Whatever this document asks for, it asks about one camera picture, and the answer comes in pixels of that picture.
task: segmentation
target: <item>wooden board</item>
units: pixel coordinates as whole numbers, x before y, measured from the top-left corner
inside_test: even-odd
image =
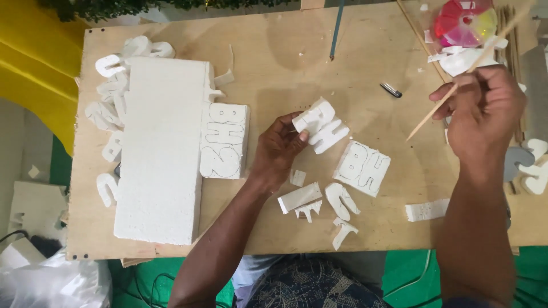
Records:
[[[410,14],[419,12],[418,2],[406,2],[406,7]],[[377,198],[347,187],[362,212],[352,215],[350,221],[359,233],[348,236],[339,251],[432,247],[441,220],[409,223],[404,205],[448,198],[456,181],[458,162],[445,143],[441,122],[427,122],[410,142],[404,141],[431,109],[427,95],[442,81],[435,68],[426,63],[426,53],[396,3],[345,8],[335,60],[329,61],[336,15],[337,8],[329,8],[87,32],[67,257],[82,259],[88,254],[90,259],[154,258],[185,256],[191,249],[116,238],[112,234],[116,207],[102,205],[95,186],[96,176],[110,172],[115,164],[107,163],[101,156],[110,133],[98,130],[84,116],[86,105],[99,99],[95,87],[105,80],[95,71],[94,63],[119,52],[127,38],[138,35],[147,35],[153,42],[169,42],[177,58],[210,61],[216,75],[228,69],[228,45],[232,44],[236,81],[220,88],[227,97],[219,101],[251,108],[247,173],[253,163],[257,137],[277,116],[304,110],[320,96],[326,98],[350,127],[354,140],[379,149],[392,159]],[[390,96],[379,86],[381,82],[391,84],[403,97]],[[309,147],[297,157],[293,168],[307,172],[305,185],[318,181],[323,189],[333,182],[333,170],[349,141],[346,138],[321,155]],[[204,179],[201,234],[243,183],[244,180]],[[320,214],[312,215],[312,224],[297,220],[294,212],[282,214],[276,198],[296,188],[285,184],[266,202],[246,254],[333,251],[336,215],[327,200]],[[512,207],[516,208],[510,231],[512,244],[547,244],[543,217],[548,209],[540,197],[524,199],[527,204]],[[521,199],[510,200],[517,203]],[[536,212],[528,213],[526,209],[530,207]],[[529,237],[529,230],[536,230],[534,239]]]

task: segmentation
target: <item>person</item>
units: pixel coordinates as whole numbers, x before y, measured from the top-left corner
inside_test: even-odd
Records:
[[[443,308],[510,307],[516,273],[503,169],[526,97],[501,65],[453,80],[458,90],[433,116],[453,116],[448,139],[460,162],[435,241]],[[451,86],[442,85],[430,100],[440,100]],[[277,118],[259,136],[247,181],[183,262],[169,307],[214,307],[231,277],[239,308],[390,307],[380,289],[383,253],[242,256],[262,205],[307,145],[308,132],[292,125],[298,114]]]

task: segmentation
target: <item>green floor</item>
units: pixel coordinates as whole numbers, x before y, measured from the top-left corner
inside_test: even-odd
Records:
[[[65,153],[61,142],[54,138],[50,182],[58,185],[69,185],[71,158]],[[423,272],[427,250],[392,251],[386,258],[383,290],[385,293],[417,278]],[[175,276],[184,258],[155,259],[150,262],[123,269],[120,260],[109,260],[109,268],[113,276],[113,308],[149,307],[140,299],[128,295],[138,296],[135,279],[143,297],[148,301],[151,297],[152,285],[155,278],[166,273]],[[522,247],[521,255],[515,257],[518,275],[548,282],[548,247]],[[153,292],[155,304],[166,306],[173,283],[169,278],[160,276]],[[548,301],[548,283],[518,280],[518,288],[528,294]],[[232,303],[232,285],[227,284],[217,296],[217,301],[229,306]],[[435,261],[435,253],[425,276],[417,283],[386,298],[386,301],[395,308],[412,307],[439,295],[439,268]],[[523,292],[517,292],[521,299],[515,301],[513,307],[548,307],[548,303],[540,303]],[[440,307],[441,302],[435,301],[425,305],[426,308]]]

